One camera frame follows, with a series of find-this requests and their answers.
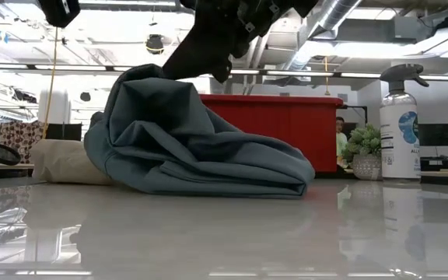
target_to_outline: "red container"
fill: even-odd
[[[317,172],[336,171],[336,109],[332,97],[201,95],[239,129],[281,139],[302,150]]]

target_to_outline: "green plant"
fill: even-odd
[[[380,130],[367,124],[365,128],[356,128],[351,133],[345,149],[341,151],[343,159],[351,162],[354,155],[381,156],[381,134]]]

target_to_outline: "clear plastic bottle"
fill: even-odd
[[[428,83],[419,77],[421,65],[397,65],[380,77],[389,83],[390,92],[380,106],[381,160],[386,184],[419,184],[418,107],[416,99],[404,91],[405,80]]]

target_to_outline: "black spray nozzle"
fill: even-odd
[[[387,69],[380,76],[380,80],[388,82],[390,91],[404,90],[404,81],[414,80],[419,85],[428,87],[429,84],[419,74],[425,69],[422,65],[403,64]]]

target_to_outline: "man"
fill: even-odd
[[[347,145],[347,136],[345,133],[341,132],[343,130],[343,124],[345,120],[343,117],[336,117],[336,157],[337,160],[341,160],[341,151]]]

